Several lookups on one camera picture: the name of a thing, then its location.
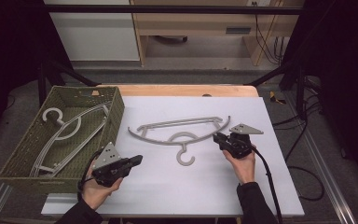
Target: hand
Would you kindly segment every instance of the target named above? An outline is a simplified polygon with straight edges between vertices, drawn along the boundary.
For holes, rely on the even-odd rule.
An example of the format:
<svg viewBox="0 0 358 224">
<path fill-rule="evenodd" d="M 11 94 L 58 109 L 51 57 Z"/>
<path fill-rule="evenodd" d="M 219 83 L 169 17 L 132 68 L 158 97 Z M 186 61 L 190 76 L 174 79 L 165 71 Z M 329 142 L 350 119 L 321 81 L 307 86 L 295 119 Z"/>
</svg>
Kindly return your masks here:
<svg viewBox="0 0 358 224">
<path fill-rule="evenodd" d="M 241 185 L 255 182 L 255 153 L 253 151 L 242 159 L 233 158 L 227 150 L 223 150 L 223 154 L 234 168 L 235 175 L 240 180 Z"/>
<path fill-rule="evenodd" d="M 91 176 L 92 173 L 92 165 L 89 167 L 87 171 L 87 176 Z M 83 200 L 86 204 L 89 205 L 93 210 L 97 210 L 98 207 L 103 204 L 108 196 L 112 194 L 113 191 L 119 189 L 123 178 L 119 178 L 110 188 L 104 187 L 102 185 L 97 184 L 94 179 L 87 181 L 83 186 Z"/>
</svg>

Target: white tabletop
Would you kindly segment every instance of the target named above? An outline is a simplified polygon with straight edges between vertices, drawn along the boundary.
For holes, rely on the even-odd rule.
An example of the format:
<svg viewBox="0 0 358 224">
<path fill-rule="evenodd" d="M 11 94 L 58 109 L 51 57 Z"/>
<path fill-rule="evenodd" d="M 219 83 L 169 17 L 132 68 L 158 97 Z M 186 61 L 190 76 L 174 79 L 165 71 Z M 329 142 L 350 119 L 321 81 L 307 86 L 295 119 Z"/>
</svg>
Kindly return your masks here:
<svg viewBox="0 0 358 224">
<path fill-rule="evenodd" d="M 194 156 L 195 162 L 183 166 L 176 160 L 180 146 L 161 146 L 135 139 L 128 127 L 136 129 L 147 123 L 177 119 L 220 117 L 221 125 L 231 116 L 222 131 L 244 123 L 264 132 L 251 135 L 251 141 L 266 159 L 272 172 L 278 201 L 284 217 L 303 216 L 292 178 L 260 97 L 171 97 L 125 96 L 125 112 L 116 148 L 122 157 L 143 155 L 120 189 L 98 209 L 104 217 L 238 217 L 242 215 L 237 197 L 238 179 L 212 137 L 187 146 L 183 160 Z M 147 137 L 166 141 L 178 132 L 202 136 L 215 130 L 212 123 L 201 123 L 150 130 Z M 256 157 L 255 180 L 276 214 L 266 170 Z M 43 215 L 61 216 L 76 203 L 75 194 L 49 194 Z"/>
</svg>

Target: white cabinet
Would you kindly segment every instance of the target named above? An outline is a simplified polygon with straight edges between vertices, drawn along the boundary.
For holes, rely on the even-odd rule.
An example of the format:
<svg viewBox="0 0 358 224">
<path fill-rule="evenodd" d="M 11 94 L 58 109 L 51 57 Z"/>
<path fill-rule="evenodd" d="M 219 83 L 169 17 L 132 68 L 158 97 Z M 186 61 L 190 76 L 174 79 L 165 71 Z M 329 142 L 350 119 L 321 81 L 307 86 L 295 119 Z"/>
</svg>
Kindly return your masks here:
<svg viewBox="0 0 358 224">
<path fill-rule="evenodd" d="M 45 0 L 45 4 L 129 5 L 128 0 Z M 139 61 L 130 13 L 50 13 L 71 61 Z"/>
</svg>

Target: black sleeve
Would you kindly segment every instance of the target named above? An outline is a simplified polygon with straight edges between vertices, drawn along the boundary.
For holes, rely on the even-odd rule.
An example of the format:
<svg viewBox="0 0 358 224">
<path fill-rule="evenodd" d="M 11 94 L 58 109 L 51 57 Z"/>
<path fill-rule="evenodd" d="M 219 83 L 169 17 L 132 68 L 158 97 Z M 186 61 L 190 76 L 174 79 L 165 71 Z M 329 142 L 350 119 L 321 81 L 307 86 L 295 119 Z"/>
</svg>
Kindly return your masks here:
<svg viewBox="0 0 358 224">
<path fill-rule="evenodd" d="M 56 224 L 100 224 L 103 218 L 83 200 L 69 209 Z"/>
<path fill-rule="evenodd" d="M 257 183 L 252 182 L 238 185 L 237 194 L 243 211 L 243 223 L 278 223 L 266 204 L 266 200 Z"/>
</svg>

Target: floor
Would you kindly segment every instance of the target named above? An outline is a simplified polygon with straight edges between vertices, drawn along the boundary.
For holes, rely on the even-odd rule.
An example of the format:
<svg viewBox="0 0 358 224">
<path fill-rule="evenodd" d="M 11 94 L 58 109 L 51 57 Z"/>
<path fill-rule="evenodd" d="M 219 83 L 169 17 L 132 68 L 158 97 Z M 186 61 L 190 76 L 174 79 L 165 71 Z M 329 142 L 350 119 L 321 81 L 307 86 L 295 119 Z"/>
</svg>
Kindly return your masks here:
<svg viewBox="0 0 358 224">
<path fill-rule="evenodd" d="M 190 36 L 183 43 L 178 40 L 151 38 L 145 66 L 134 63 L 77 63 L 76 69 L 85 77 L 103 83 L 218 83 L 243 84 L 262 77 L 275 68 L 268 60 L 254 67 L 240 37 L 205 38 Z M 277 123 L 290 119 L 293 112 L 295 87 L 292 91 L 280 91 L 278 83 L 281 77 L 275 77 L 257 89 L 264 98 L 271 122 Z M 77 82 L 66 77 L 69 85 Z M 308 106 L 318 103 L 314 92 L 306 90 Z M 28 125 L 38 110 L 37 85 L 30 82 L 17 88 L 8 96 L 9 106 L 0 122 L 0 168 L 5 164 L 11 151 L 21 140 Z M 322 155 L 339 193 L 349 208 L 348 217 L 339 215 L 337 198 L 334 191 L 326 189 L 319 201 L 301 199 L 306 215 L 286 218 L 284 223 L 358 223 L 358 168 L 354 161 L 342 159 L 339 142 L 333 135 L 323 108 L 316 106 L 309 112 L 306 133 L 296 145 L 288 159 L 288 165 L 306 168 L 321 178 L 319 166 L 312 156 L 313 147 Z M 300 136 L 304 123 L 300 119 L 276 127 L 276 135 L 282 154 L 287 155 Z M 305 198 L 318 198 L 321 186 L 312 175 L 302 170 L 291 169 L 292 178 L 299 195 Z M 13 189 L 6 206 L 0 215 L 0 223 L 25 223 L 4 220 L 4 218 L 39 219 L 36 222 L 51 222 L 50 217 L 40 215 L 45 195 L 33 195 Z"/>
</svg>

